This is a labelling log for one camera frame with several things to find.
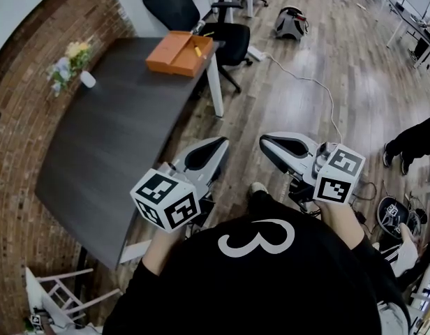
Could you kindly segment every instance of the number 3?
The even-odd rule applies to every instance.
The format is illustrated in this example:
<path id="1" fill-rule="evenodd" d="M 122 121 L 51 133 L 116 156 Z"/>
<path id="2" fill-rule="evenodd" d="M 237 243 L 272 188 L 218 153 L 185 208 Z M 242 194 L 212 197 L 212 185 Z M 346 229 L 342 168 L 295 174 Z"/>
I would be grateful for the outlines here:
<path id="1" fill-rule="evenodd" d="M 284 251 L 286 251 L 288 248 L 290 248 L 291 244 L 294 242 L 294 227 L 287 221 L 284 220 L 278 220 L 278 219 L 270 219 L 270 220 L 260 220 L 260 221 L 254 221 L 255 222 L 273 222 L 277 225 L 282 226 L 286 231 L 286 239 L 282 244 L 273 245 L 270 244 L 266 239 L 262 237 L 260 233 L 258 233 L 252 241 L 250 241 L 247 245 L 239 248 L 232 248 L 228 246 L 228 239 L 229 235 L 225 234 L 224 236 L 220 237 L 218 240 L 218 247 L 220 248 L 220 251 L 223 252 L 225 255 L 231 258 L 240 258 L 244 257 L 245 255 L 248 255 L 250 252 L 252 252 L 254 249 L 256 249 L 258 246 L 261 246 L 265 251 L 267 251 L 270 254 L 279 254 Z"/>

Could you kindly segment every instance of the wooden floor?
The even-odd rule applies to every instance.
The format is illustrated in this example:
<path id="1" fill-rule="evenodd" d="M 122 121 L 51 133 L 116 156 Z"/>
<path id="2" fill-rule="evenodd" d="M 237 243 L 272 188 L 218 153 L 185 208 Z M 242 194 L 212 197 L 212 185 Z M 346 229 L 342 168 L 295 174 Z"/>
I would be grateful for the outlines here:
<path id="1" fill-rule="evenodd" d="M 314 77 L 331 91 L 334 120 L 343 134 L 343 143 L 366 156 L 363 179 L 377 186 L 372 201 L 358 201 L 355 208 L 367 218 L 370 230 L 376 220 L 375 209 L 387 192 L 399 200 L 404 193 L 423 185 L 429 174 L 429 158 L 416 160 L 407 177 L 400 173 L 400 162 L 394 159 L 390 170 L 383 167 L 381 156 L 385 142 L 402 130 L 430 117 L 430 70 L 415 70 L 408 47 L 415 41 L 405 35 L 386 47 L 398 23 L 395 14 L 384 12 L 379 23 L 375 15 L 380 8 L 376 0 L 268 0 L 269 7 L 255 2 L 255 17 L 248 19 L 246 9 L 235 13 L 235 22 L 251 28 L 251 44 L 272 54 L 292 72 Z M 366 10 L 357 6 L 362 4 Z M 297 6 L 307 16 L 309 34 L 300 42 L 276 40 L 272 27 L 284 6 Z M 241 66 L 232 74 L 243 91 L 221 78 L 224 118 L 214 116 L 208 88 L 197 101 L 190 101 L 169 143 L 164 158 L 206 137 L 226 136 L 230 140 L 230 157 L 223 176 L 214 187 L 215 209 L 207 226 L 244 214 L 246 190 L 253 181 L 264 183 L 277 200 L 290 204 L 288 176 L 279 172 L 260 151 L 258 139 L 263 133 L 294 131 L 317 142 L 338 142 L 339 137 L 329 118 L 331 102 L 327 92 L 313 82 L 297 81 L 269 59 Z M 361 190 L 371 196 L 371 187 Z M 422 198 L 430 210 L 430 197 Z M 423 232 L 430 238 L 430 230 Z M 378 236 L 376 228 L 372 239 Z M 114 286 L 128 284 L 137 262 L 108 272 L 102 266 L 93 278 L 97 295 Z M 111 309 L 112 301 L 92 311 L 100 323 Z"/>

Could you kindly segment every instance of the gray sneaker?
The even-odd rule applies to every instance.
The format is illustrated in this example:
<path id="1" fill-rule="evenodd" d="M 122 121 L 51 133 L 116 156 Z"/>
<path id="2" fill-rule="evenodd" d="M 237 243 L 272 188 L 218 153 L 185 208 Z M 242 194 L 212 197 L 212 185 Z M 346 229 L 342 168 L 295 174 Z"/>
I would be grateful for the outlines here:
<path id="1" fill-rule="evenodd" d="M 265 185 L 263 185 L 261 182 L 253 182 L 249 186 L 249 197 L 251 197 L 257 191 L 264 191 L 268 193 L 268 190 L 265 188 Z"/>

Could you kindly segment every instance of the black shirt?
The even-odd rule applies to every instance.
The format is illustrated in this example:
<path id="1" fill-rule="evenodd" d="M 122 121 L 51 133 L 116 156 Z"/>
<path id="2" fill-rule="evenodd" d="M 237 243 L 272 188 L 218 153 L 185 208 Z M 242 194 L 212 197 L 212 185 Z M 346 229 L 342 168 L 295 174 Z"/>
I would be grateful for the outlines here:
<path id="1" fill-rule="evenodd" d="M 103 334 L 380 334 L 379 301 L 408 317 L 392 269 L 367 238 L 351 251 L 323 222 L 286 210 L 195 234 L 160 276 L 140 262 Z"/>

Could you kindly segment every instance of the brick wall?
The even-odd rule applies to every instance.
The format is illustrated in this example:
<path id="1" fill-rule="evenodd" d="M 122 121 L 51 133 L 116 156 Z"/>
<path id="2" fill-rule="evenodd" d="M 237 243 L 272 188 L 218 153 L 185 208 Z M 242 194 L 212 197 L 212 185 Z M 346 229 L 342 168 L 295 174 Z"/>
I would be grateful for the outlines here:
<path id="1" fill-rule="evenodd" d="M 22 319 L 29 313 L 24 268 L 37 276 L 71 271 L 79 251 L 34 195 L 45 152 L 80 83 L 55 98 L 46 69 L 71 41 L 94 36 L 94 63 L 115 38 L 132 36 L 119 9 L 117 0 L 44 0 L 0 51 L 2 334 L 24 329 Z"/>

